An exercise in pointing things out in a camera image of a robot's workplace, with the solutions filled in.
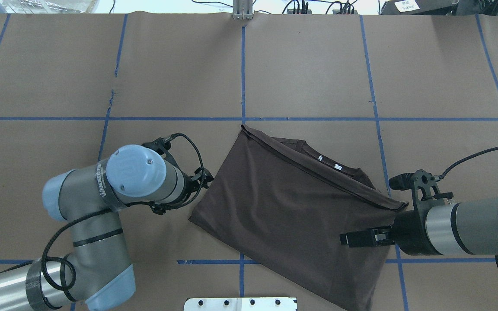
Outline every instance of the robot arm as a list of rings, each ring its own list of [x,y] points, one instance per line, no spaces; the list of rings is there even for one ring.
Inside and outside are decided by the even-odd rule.
[[[213,179],[202,166],[193,177],[178,168],[168,153],[173,138],[124,146],[96,165],[50,179],[43,204],[54,219],[74,222],[74,251],[0,273],[0,311],[41,311],[82,300],[91,311],[104,311],[128,300],[136,286],[117,211],[149,201],[162,215],[189,203],[191,193]]]
[[[389,226],[342,234],[342,244],[397,244],[410,255],[498,254],[498,198],[454,203],[437,181],[423,170],[391,178],[391,189],[412,191],[414,210],[398,214]]]

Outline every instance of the blue joint cap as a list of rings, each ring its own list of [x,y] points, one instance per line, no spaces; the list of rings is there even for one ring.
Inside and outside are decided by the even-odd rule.
[[[129,144],[119,148],[107,162],[107,180],[127,197],[146,197],[164,183],[166,165],[157,152]]]
[[[134,267],[130,264],[97,293],[86,299],[86,305],[91,311],[106,311],[130,299],[135,291]]]
[[[57,221],[66,220],[65,217],[61,215],[61,210],[59,209],[59,195],[61,194],[61,187],[63,186],[65,179],[73,171],[75,171],[75,169],[49,179],[45,183],[41,192],[43,207],[45,207],[45,209],[49,213],[49,216]]]

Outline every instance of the folded shirt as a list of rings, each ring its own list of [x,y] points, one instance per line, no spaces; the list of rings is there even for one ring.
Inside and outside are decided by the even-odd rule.
[[[304,140],[242,126],[190,221],[316,295],[368,311],[389,248],[348,248],[339,235],[391,224],[405,207]]]

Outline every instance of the white label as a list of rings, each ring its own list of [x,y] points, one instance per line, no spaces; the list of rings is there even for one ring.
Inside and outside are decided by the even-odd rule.
[[[395,6],[399,12],[409,12],[414,10],[420,10],[420,7],[416,4],[415,0],[404,0],[395,2]]]

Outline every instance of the table surface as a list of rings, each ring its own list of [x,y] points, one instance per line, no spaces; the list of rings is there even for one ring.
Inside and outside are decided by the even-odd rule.
[[[0,270],[38,258],[63,225],[42,207],[51,177],[174,132],[216,172],[241,124],[306,140],[409,200],[387,177],[439,174],[498,146],[498,18],[0,15]],[[187,143],[172,151],[186,171],[197,167]],[[498,152],[459,165],[440,188],[458,201],[498,197]],[[340,310],[188,222],[193,206],[121,212],[137,291],[116,310],[239,296]],[[52,253],[70,251],[66,232]],[[494,259],[393,248],[373,309],[496,310]]]

